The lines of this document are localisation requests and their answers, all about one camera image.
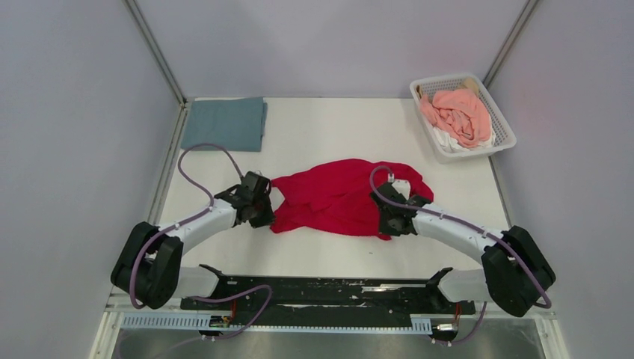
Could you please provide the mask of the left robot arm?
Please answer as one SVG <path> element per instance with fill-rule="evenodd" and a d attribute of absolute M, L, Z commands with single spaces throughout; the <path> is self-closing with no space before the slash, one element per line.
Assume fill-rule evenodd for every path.
<path fill-rule="evenodd" d="M 111 283 L 132 297 L 136 307 L 159 309 L 172 298 L 200 298 L 221 309 L 229 290 L 210 267 L 186 267 L 183 256 L 212 236 L 248 223 L 274 222 L 270 179 L 252 171 L 214 196 L 199 212 L 172 224 L 140 222 L 133 228 L 111 272 Z"/>

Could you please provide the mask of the red t shirt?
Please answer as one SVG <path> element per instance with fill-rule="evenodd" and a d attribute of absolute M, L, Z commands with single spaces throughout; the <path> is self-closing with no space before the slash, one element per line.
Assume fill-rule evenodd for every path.
<path fill-rule="evenodd" d="M 345 236 L 391 240 L 379 233 L 379 211 L 370 196 L 370 174 L 380 166 L 388 167 L 398 180 L 407 180 L 411 194 L 434 198 L 423 176 L 410 165 L 342 159 L 272 180 L 272 186 L 283 195 L 283 202 L 274 211 L 271 231 L 285 233 L 308 227 Z"/>

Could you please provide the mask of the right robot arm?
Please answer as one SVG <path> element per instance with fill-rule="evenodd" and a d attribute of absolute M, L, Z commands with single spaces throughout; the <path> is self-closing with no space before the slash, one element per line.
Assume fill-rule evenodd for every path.
<path fill-rule="evenodd" d="M 442 313 L 462 301 L 493 302 L 523 317 L 533 307 L 552 307 L 547 290 L 556 275 L 524 228 L 480 226 L 418 195 L 406 199 L 397 191 L 374 191 L 370 197 L 379 211 L 381 233 L 434 239 L 478 263 L 478 269 L 438 271 L 426 293 L 431 309 Z"/>

